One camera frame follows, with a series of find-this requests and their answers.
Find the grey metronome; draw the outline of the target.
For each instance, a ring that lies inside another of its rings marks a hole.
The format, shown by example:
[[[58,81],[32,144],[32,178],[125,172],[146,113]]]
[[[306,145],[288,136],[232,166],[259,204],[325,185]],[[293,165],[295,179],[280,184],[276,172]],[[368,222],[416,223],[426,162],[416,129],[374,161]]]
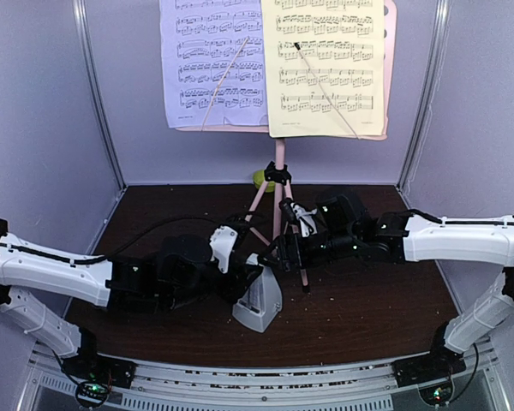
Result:
[[[259,263],[256,253],[248,257],[247,263],[259,266],[262,272],[232,307],[232,316],[251,331],[264,333],[282,311],[282,291],[272,269]]]

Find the pink music stand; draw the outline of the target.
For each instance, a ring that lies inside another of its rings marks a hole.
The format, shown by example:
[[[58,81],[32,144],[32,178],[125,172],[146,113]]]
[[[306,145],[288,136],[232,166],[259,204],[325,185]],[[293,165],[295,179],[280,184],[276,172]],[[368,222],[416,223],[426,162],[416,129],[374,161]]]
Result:
[[[397,27],[397,6],[394,1],[383,1],[384,4],[384,14],[385,14],[385,32],[384,32],[384,40],[385,40],[385,56],[384,56],[384,127],[383,134],[381,135],[360,135],[357,137],[359,140],[370,140],[370,141],[382,141],[387,139],[387,125],[388,125],[388,103],[391,92],[391,77],[393,70],[393,59],[394,59],[394,49],[395,49],[395,38],[396,38],[396,27]],[[199,128],[196,126],[191,127],[182,127],[176,128],[178,131],[183,132],[225,132],[225,133],[263,133],[268,134],[268,126],[237,126],[231,124],[225,125],[213,125],[210,127],[200,126]],[[272,223],[272,236],[273,241],[269,242],[256,228],[249,229],[259,240],[261,240],[265,245],[269,246],[271,243],[275,243],[275,239],[279,235],[283,235],[288,233],[288,229],[292,228],[293,232],[298,232],[297,226],[289,225],[280,208],[279,203],[285,198],[293,198],[292,188],[291,188],[291,174],[288,171],[288,166],[285,164],[285,151],[286,151],[286,142],[285,138],[273,138],[275,140],[275,160],[271,161],[269,165],[264,169],[266,179],[274,180],[276,182],[276,187],[274,190],[274,205],[273,205],[273,223]],[[259,203],[264,196],[263,191],[257,191],[257,194],[254,197],[254,200],[249,207],[250,211],[256,211]],[[308,282],[308,274],[306,270],[299,269],[298,271],[302,280],[302,290],[305,293],[310,292],[309,282]]]

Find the yellowed sheet music paper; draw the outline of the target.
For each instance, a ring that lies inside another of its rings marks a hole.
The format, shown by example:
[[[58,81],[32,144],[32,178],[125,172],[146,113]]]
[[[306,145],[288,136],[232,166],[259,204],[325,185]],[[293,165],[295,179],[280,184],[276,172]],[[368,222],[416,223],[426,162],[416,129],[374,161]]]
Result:
[[[382,140],[385,4],[261,4],[269,134]]]

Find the lavender sheet music paper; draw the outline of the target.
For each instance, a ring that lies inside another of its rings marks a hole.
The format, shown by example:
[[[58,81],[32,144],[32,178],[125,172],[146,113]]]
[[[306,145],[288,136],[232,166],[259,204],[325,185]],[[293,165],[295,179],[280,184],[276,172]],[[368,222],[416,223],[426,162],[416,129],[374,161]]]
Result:
[[[169,127],[267,125],[260,2],[162,1],[159,13]]]

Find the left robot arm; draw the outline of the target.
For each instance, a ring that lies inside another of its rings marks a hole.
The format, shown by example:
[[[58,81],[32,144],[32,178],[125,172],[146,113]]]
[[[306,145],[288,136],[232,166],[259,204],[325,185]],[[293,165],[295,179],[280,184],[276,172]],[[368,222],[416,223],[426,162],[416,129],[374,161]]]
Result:
[[[90,256],[23,241],[0,218],[0,313],[60,359],[72,359],[86,379],[97,380],[106,363],[97,355],[94,334],[49,312],[30,291],[128,313],[169,312],[211,294],[234,304],[263,272],[255,262],[235,259],[237,237],[232,228],[220,226],[208,240],[168,236],[145,258],[126,257],[120,250]]]

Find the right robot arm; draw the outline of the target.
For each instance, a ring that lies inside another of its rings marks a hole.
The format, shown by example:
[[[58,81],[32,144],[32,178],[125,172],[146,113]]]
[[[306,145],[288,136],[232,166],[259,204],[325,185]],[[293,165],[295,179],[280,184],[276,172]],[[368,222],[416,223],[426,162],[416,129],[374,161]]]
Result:
[[[499,265],[502,272],[474,305],[436,331],[422,371],[441,377],[478,339],[514,313],[514,214],[493,218],[435,217],[409,209],[373,218],[348,188],[329,188],[316,199],[325,230],[279,235],[259,255],[263,265],[299,271],[335,260],[402,264],[456,260]]]

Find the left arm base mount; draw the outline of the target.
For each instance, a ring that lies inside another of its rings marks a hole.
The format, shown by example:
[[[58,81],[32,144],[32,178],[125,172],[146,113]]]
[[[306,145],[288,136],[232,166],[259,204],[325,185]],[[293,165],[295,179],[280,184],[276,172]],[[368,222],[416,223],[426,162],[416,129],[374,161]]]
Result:
[[[97,337],[80,328],[81,342],[73,357],[63,357],[63,370],[70,376],[100,384],[129,389],[134,379],[136,364],[103,356],[97,351]]]

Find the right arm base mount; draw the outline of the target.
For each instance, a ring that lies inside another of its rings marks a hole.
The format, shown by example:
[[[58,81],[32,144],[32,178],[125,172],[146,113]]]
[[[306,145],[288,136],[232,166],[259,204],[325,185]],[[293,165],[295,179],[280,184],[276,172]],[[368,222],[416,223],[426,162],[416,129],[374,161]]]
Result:
[[[449,378],[453,374],[466,370],[461,354],[428,353],[395,360],[391,366],[398,387]]]

